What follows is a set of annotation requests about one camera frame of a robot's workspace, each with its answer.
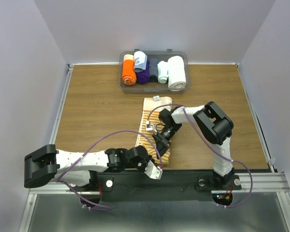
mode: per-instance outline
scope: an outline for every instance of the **metal floor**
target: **metal floor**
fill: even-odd
[[[246,194],[235,194],[239,201]],[[30,232],[287,232],[276,193],[253,193],[242,206],[211,202],[112,203],[107,212],[82,209],[74,195],[39,195]]]

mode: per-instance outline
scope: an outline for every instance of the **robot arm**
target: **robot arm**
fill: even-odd
[[[48,182],[56,182],[58,177],[81,160],[67,172],[62,181],[83,187],[90,183],[90,172],[118,173],[128,168],[137,168],[152,179],[160,179],[162,169],[156,166],[143,146],[130,150],[110,148],[106,151],[87,153],[56,150],[55,145],[46,145],[25,157],[26,188],[37,188]]]
[[[161,132],[156,131],[153,135],[160,155],[162,156],[169,149],[170,139],[181,128],[182,123],[189,123],[183,108],[189,119],[198,124],[211,147],[221,156],[231,160],[230,139],[234,125],[230,118],[212,101],[198,107],[180,106],[171,111],[164,109],[160,112],[159,119],[165,124],[165,127]],[[154,128],[154,126],[148,122],[147,128]],[[214,175],[218,175],[222,184],[228,183],[234,175],[231,161],[225,160],[216,153],[214,153]]]

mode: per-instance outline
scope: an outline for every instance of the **clear plastic bin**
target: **clear plastic bin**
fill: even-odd
[[[123,52],[120,54],[119,58],[119,72],[118,72],[118,87],[122,89],[125,93],[168,93],[168,94],[182,94],[185,90],[190,88],[190,74],[189,74],[189,66],[188,66],[188,60],[187,55],[184,52],[175,52],[172,50],[167,51],[143,51],[148,57],[156,57],[159,59],[159,61],[168,61],[169,58],[173,56],[180,56],[184,60],[185,64],[185,73],[186,73],[186,87],[180,91],[170,91],[168,88],[168,83],[161,84],[159,82],[148,82],[144,85],[141,85],[139,83],[136,83],[133,86],[125,85],[122,82],[122,63],[124,59],[124,55],[131,54],[133,55],[135,51],[139,51],[138,49],[135,49],[134,51],[130,52]]]

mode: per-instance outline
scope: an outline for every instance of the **metal frame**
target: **metal frame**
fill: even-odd
[[[236,65],[238,69],[239,65],[237,63],[230,63],[230,64]],[[67,78],[64,85],[63,93],[61,96],[59,109],[57,112],[56,120],[53,126],[51,138],[50,138],[50,144],[54,144],[56,140],[58,127],[59,127],[65,99],[67,96],[67,92],[68,92],[68,88],[69,88],[69,84],[70,84],[70,80],[71,80],[71,76],[73,72],[73,67],[74,67],[74,64],[69,65],[69,70],[67,73]],[[243,86],[243,89],[244,89],[244,92],[245,92],[245,95],[246,95],[246,98],[247,98],[247,101],[248,101],[248,104],[249,104],[249,107],[253,116],[253,120],[255,122],[255,126],[257,128],[257,132],[258,132],[260,142],[261,142],[264,154],[265,154],[265,158],[269,164],[271,171],[273,172],[272,174],[254,173],[253,174],[253,179],[254,179],[253,192],[277,192],[279,203],[280,203],[287,227],[290,231],[290,195],[288,193],[290,191],[290,188],[288,186],[286,176],[283,173],[274,173],[275,169],[274,169],[274,166],[270,163],[271,157],[267,149],[263,134],[261,132],[261,128],[259,125],[256,112],[249,100],[249,97],[246,93],[244,86]],[[242,187],[243,187],[243,189],[239,190],[239,192],[249,191],[249,188],[250,188],[249,175],[248,174],[238,174],[238,175],[240,176],[240,179],[242,181]],[[81,193],[82,194],[99,194],[98,192],[81,192]],[[67,189],[66,186],[62,184],[57,184],[57,183],[50,183],[41,188],[30,189],[27,203],[24,210],[24,214],[22,217],[22,221],[19,227],[20,232],[27,232],[29,229],[30,221],[32,218],[32,214],[33,214],[33,210],[35,207],[35,202],[37,200],[38,194],[71,194],[71,192]]]

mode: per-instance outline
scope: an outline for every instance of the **screw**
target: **screw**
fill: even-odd
[[[113,182],[111,180],[106,181],[106,186],[110,188],[113,186]]]
[[[201,187],[205,186],[205,181],[203,179],[199,180],[199,186],[201,186]]]
[[[235,179],[234,183],[236,186],[240,186],[241,185],[241,181],[239,179]]]

